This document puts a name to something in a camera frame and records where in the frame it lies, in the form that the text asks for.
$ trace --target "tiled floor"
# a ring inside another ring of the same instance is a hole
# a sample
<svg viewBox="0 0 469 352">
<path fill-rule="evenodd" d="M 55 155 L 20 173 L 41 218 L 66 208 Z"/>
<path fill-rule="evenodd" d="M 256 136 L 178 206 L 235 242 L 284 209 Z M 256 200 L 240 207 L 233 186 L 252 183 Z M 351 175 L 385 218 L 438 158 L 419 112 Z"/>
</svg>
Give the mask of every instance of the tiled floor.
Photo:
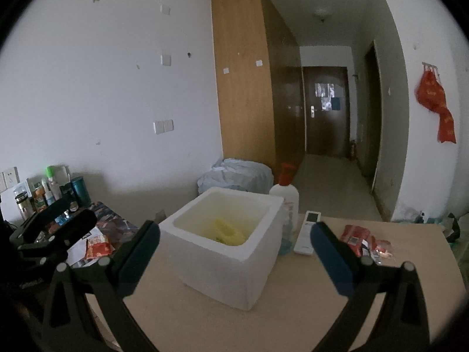
<svg viewBox="0 0 469 352">
<path fill-rule="evenodd" d="M 375 201 L 358 166 L 346 158 L 306 155 L 293 180 L 300 193 L 299 212 L 381 221 Z"/>
</svg>

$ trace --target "wooden cabinet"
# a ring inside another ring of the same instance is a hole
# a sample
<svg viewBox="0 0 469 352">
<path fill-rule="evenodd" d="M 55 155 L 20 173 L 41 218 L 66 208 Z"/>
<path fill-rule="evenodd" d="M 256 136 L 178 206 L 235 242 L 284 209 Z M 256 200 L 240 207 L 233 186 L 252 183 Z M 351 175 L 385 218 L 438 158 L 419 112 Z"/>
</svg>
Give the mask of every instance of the wooden cabinet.
<svg viewBox="0 0 469 352">
<path fill-rule="evenodd" d="M 223 154 L 279 172 L 304 156 L 300 49 L 270 0 L 212 0 Z"/>
</svg>

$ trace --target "white air conditioner remote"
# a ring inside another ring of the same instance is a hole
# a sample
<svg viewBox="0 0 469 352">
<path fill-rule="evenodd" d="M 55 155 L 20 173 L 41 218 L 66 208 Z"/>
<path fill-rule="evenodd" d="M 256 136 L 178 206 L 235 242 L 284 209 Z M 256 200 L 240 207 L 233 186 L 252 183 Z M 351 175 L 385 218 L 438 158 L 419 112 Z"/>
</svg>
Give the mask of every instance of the white air conditioner remote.
<svg viewBox="0 0 469 352">
<path fill-rule="evenodd" d="M 301 225 L 300 233 L 295 243 L 293 251 L 298 254 L 311 255 L 314 253 L 313 246 L 311 245 L 311 227 L 316 223 L 321 221 L 321 213 L 318 211 L 306 212 L 304 216 L 303 225 Z"/>
</svg>

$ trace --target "fire extinguisher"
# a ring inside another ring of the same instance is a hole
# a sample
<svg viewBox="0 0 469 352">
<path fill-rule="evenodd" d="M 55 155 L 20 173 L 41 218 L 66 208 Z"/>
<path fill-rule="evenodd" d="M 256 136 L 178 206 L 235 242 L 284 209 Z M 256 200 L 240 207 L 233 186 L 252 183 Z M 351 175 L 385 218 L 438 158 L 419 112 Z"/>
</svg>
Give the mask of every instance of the fire extinguisher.
<svg viewBox="0 0 469 352">
<path fill-rule="evenodd" d="M 352 140 L 350 142 L 350 161 L 355 161 L 356 160 L 356 142 L 355 140 Z"/>
</svg>

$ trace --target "door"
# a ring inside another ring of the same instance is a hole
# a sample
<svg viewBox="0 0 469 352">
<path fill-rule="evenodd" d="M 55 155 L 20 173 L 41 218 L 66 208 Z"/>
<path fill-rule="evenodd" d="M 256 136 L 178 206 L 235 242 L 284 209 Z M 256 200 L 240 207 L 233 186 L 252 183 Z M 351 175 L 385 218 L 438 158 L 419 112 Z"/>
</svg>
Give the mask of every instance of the door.
<svg viewBox="0 0 469 352">
<path fill-rule="evenodd" d="M 349 156 L 350 106 L 346 67 L 303 68 L 306 152 Z"/>
<path fill-rule="evenodd" d="M 362 174 L 368 185 L 373 188 L 381 144 L 381 83 L 379 81 L 378 61 L 374 46 L 365 55 L 365 67 L 368 85 L 368 112 L 366 155 L 362 166 Z"/>
</svg>

